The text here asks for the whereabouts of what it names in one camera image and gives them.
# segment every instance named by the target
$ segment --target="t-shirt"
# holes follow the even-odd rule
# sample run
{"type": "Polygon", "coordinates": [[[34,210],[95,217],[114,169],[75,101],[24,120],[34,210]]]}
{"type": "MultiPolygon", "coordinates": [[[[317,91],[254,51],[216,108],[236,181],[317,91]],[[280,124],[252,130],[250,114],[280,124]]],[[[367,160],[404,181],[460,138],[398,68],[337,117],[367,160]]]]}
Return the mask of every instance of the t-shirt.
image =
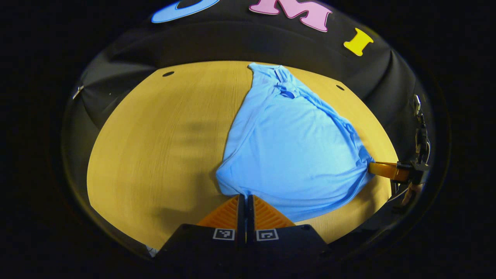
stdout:
{"type": "Polygon", "coordinates": [[[222,193],[257,195],[294,222],[348,203],[374,162],[351,123],[283,66],[249,68],[216,173],[222,193]]]}

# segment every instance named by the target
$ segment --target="black fabric backdrop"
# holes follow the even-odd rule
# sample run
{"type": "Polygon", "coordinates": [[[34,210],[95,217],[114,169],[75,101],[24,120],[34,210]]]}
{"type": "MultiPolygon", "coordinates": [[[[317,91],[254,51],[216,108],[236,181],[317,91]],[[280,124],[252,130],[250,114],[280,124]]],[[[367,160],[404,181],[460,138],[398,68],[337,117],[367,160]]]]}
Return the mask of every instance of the black fabric backdrop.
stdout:
{"type": "MultiPolygon", "coordinates": [[[[134,255],[96,233],[88,220],[75,217],[81,212],[63,199],[68,193],[60,187],[64,181],[55,176],[60,170],[50,167],[51,155],[43,147],[50,146],[50,135],[58,133],[51,122],[62,117],[52,109],[65,105],[53,92],[74,86],[92,54],[162,5],[15,3],[2,9],[2,18],[9,23],[2,25],[3,65],[8,70],[1,102],[7,139],[2,167],[7,174],[2,175],[7,201],[4,262],[16,267],[18,275],[142,277],[151,272],[145,263],[129,265],[134,255]]],[[[486,113],[492,108],[484,95],[490,84],[481,80],[492,57],[486,35],[489,8],[475,1],[332,5],[360,18],[399,52],[418,54],[405,58],[422,60],[439,80],[454,134],[448,179],[422,222],[373,264],[360,263],[343,272],[468,277],[487,271],[492,252],[486,230],[492,223],[488,212],[494,207],[480,207],[483,196],[490,196],[485,188],[489,175],[474,159],[485,157],[480,150],[490,150],[489,141],[478,140],[490,127],[486,113]]]]}
{"type": "MultiPolygon", "coordinates": [[[[333,7],[327,20],[329,30],[323,33],[282,14],[253,13],[247,9],[250,4],[252,0],[220,1],[202,12],[160,24],[151,23],[149,17],[99,53],[72,91],[57,93],[63,98],[84,85],[69,101],[62,124],[63,166],[70,186],[99,226],[138,254],[148,256],[144,245],[113,227],[90,206],[86,170],[93,143],[107,118],[136,85],[159,68],[200,61],[262,61],[341,80],[378,118],[402,161],[414,157],[417,120],[413,117],[412,96],[417,94],[433,143],[430,162],[435,161],[437,144],[428,97],[433,92],[425,94],[407,63],[375,32],[333,7]],[[374,40],[362,57],[343,46],[355,35],[356,27],[374,40]]],[[[437,111],[441,116],[446,114],[441,108],[437,111]]],[[[378,226],[388,225],[386,220],[378,226]]]]}

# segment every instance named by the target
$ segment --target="foam letter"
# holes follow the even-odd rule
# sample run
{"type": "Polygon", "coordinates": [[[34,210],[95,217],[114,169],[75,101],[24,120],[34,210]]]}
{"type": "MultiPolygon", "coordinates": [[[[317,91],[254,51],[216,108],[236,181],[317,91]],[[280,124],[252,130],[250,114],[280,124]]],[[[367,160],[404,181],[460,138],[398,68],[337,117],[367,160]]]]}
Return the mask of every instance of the foam letter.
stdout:
{"type": "Polygon", "coordinates": [[[295,18],[307,11],[307,16],[300,18],[300,21],[311,28],[327,32],[325,23],[327,21],[327,15],[332,12],[326,7],[314,2],[299,3],[296,0],[260,0],[258,4],[251,5],[249,9],[253,12],[276,15],[279,14],[279,10],[275,7],[278,1],[288,18],[295,18]]]}
{"type": "Polygon", "coordinates": [[[354,54],[362,56],[362,52],[368,43],[373,43],[373,39],[365,34],[362,30],[355,28],[357,34],[350,42],[344,42],[344,46],[354,54]]]}
{"type": "Polygon", "coordinates": [[[202,0],[194,5],[182,9],[178,9],[179,2],[181,2],[178,1],[154,13],[152,17],[152,22],[161,23],[161,22],[167,22],[181,17],[185,17],[197,13],[199,11],[205,10],[207,8],[210,8],[213,5],[215,5],[218,1],[219,0],[202,0]]]}

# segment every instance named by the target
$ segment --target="orange gripper pad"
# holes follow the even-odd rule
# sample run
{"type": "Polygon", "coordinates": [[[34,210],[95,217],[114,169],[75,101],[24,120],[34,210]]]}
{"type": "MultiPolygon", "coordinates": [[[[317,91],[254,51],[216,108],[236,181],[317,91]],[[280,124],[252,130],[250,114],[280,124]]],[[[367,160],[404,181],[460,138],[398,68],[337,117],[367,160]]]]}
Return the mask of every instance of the orange gripper pad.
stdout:
{"type": "Polygon", "coordinates": [[[410,171],[407,169],[397,168],[394,163],[376,162],[369,164],[369,173],[387,177],[392,180],[406,182],[410,171]]]}
{"type": "Polygon", "coordinates": [[[294,226],[286,216],[261,198],[253,195],[255,230],[294,226]]]}
{"type": "Polygon", "coordinates": [[[235,196],[209,215],[203,218],[197,225],[205,227],[223,228],[223,229],[238,229],[238,197],[235,196]]]}

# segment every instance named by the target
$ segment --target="wooden table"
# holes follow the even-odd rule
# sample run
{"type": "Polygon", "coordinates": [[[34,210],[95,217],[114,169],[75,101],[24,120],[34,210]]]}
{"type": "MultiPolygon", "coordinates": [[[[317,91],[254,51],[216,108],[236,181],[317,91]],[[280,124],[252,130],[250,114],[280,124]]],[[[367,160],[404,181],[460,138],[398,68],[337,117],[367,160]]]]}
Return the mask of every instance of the wooden table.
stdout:
{"type": "MultiPolygon", "coordinates": [[[[87,176],[91,206],[125,234],[160,249],[178,225],[195,224],[226,201],[215,171],[251,87],[248,64],[172,66],[140,83],[108,118],[93,147],[87,176]],[[163,76],[170,71],[174,74],[163,76]]],[[[397,161],[386,132],[350,89],[287,68],[353,124],[376,161],[397,161]]],[[[390,196],[389,180],[376,176],[345,206],[297,224],[311,224],[329,243],[362,224],[390,196]]]]}

